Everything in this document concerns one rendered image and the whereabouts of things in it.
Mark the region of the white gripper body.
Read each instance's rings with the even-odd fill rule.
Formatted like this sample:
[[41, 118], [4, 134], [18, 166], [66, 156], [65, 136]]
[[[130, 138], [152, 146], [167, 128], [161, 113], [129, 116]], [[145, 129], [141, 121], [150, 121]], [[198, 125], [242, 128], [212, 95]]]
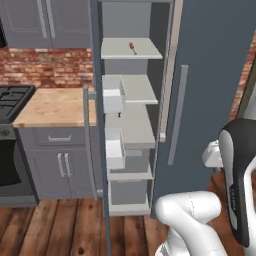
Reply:
[[202, 154], [202, 161], [206, 167], [222, 168], [223, 162], [220, 154], [219, 142], [217, 140], [208, 144]]

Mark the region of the white freezer shelf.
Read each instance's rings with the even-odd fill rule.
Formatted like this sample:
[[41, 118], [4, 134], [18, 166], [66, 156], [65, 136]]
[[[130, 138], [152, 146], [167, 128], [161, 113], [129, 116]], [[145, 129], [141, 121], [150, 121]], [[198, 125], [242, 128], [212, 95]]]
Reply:
[[149, 215], [151, 209], [148, 201], [143, 204], [120, 204], [113, 205], [112, 200], [109, 200], [109, 214], [111, 216], [141, 216]]
[[107, 171], [107, 178], [109, 181], [118, 180], [152, 180], [153, 175], [151, 172], [151, 167], [148, 167], [146, 172], [142, 173], [111, 173]]
[[149, 78], [145, 74], [104, 75], [104, 78], [113, 78], [121, 82], [127, 103], [146, 105], [156, 105], [158, 103]]
[[104, 38], [102, 59], [162, 59], [149, 38]]
[[105, 126], [121, 129], [126, 149], [151, 149], [155, 147], [155, 138], [144, 105], [128, 105], [121, 116], [107, 114]]

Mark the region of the blue-grey freezer door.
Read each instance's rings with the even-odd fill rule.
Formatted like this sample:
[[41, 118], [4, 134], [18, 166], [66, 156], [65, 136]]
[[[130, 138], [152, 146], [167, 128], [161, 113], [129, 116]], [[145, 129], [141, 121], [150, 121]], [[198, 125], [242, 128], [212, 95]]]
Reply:
[[112, 256], [110, 239], [110, 221], [108, 204], [108, 181], [105, 153], [105, 124], [103, 111], [102, 73], [100, 58], [100, 26], [99, 26], [99, 2], [90, 0], [91, 24], [92, 24], [92, 56], [94, 64], [94, 85], [97, 99], [97, 126], [99, 130], [99, 147], [101, 157], [102, 186], [103, 186], [103, 210], [106, 234], [106, 256]]

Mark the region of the blue-grey fridge door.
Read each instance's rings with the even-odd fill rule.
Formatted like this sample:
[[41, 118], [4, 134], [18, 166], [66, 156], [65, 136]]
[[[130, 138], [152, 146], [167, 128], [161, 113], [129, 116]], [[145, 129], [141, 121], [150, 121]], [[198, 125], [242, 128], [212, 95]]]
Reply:
[[[166, 140], [159, 144], [153, 198], [206, 191], [202, 154], [229, 122], [256, 29], [256, 0], [184, 0], [169, 96]], [[174, 163], [168, 164], [180, 67], [189, 66]]]

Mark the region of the grey base cupboard door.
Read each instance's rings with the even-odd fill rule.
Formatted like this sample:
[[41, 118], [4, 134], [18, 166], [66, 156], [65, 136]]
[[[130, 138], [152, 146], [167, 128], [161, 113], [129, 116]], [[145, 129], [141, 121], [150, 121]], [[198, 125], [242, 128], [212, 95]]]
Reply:
[[69, 199], [71, 192], [67, 174], [61, 177], [58, 165], [58, 150], [31, 150], [28, 153], [30, 170], [40, 199]]
[[73, 198], [93, 198], [86, 151], [67, 150], [72, 176], [68, 177]]

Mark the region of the blue-grey fridge freezer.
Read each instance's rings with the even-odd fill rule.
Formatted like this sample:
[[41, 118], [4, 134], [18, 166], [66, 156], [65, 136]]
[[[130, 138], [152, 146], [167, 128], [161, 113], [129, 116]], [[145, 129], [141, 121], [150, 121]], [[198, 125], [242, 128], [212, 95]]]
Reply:
[[102, 59], [104, 75], [148, 76], [158, 100], [156, 105], [131, 104], [146, 107], [155, 138], [151, 149], [125, 149], [124, 169], [108, 169], [111, 173], [142, 173], [151, 167], [152, 180], [108, 181], [108, 204], [143, 204], [148, 201], [153, 214], [153, 198], [158, 148], [166, 140], [169, 96], [175, 67], [184, 0], [98, 0], [100, 26], [100, 58], [104, 38], [149, 38], [162, 59]]

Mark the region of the grey drawer front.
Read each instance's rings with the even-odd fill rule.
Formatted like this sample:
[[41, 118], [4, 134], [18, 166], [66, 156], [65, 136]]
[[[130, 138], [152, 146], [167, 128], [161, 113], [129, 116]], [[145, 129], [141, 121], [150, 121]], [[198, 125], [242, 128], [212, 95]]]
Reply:
[[[85, 143], [84, 129], [80, 127], [42, 127], [35, 129], [40, 145], [83, 145]], [[49, 142], [48, 136], [51, 137], [68, 137], [72, 135], [70, 142]]]

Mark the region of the black stove with oven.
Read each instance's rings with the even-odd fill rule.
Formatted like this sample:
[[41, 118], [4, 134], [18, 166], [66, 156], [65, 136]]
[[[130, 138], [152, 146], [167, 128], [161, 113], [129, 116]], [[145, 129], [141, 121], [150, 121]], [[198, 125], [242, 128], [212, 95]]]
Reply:
[[34, 85], [0, 85], [0, 207], [38, 204], [20, 136], [13, 126], [34, 93]]

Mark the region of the black range hood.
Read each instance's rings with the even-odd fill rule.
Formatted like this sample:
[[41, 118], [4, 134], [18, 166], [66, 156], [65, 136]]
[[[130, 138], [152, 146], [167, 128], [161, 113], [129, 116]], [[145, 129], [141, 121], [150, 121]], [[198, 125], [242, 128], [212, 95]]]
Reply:
[[4, 48], [4, 47], [7, 47], [7, 41], [6, 41], [3, 25], [0, 19], [0, 48]]

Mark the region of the grey wall cupboard door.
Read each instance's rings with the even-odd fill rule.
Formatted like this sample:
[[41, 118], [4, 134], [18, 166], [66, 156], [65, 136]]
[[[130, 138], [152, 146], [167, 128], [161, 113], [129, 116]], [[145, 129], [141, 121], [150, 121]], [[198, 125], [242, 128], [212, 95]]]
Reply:
[[54, 48], [89, 48], [89, 0], [51, 0], [55, 37]]
[[37, 0], [0, 0], [0, 19], [10, 48], [47, 48]]

